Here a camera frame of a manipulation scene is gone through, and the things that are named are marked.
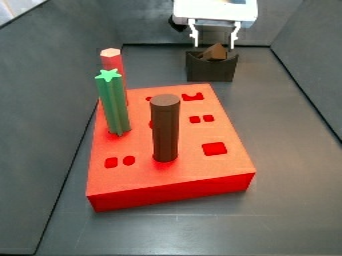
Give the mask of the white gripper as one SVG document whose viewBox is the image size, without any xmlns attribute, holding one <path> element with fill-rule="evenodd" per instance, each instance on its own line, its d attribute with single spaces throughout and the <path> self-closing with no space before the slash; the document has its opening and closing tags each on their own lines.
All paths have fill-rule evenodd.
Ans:
<svg viewBox="0 0 342 256">
<path fill-rule="evenodd" d="M 257 18 L 256 0 L 173 0 L 172 20 L 189 27 L 193 47 L 199 46 L 196 25 L 232 26 L 229 51 L 235 49 L 240 26 L 249 28 Z"/>
</svg>

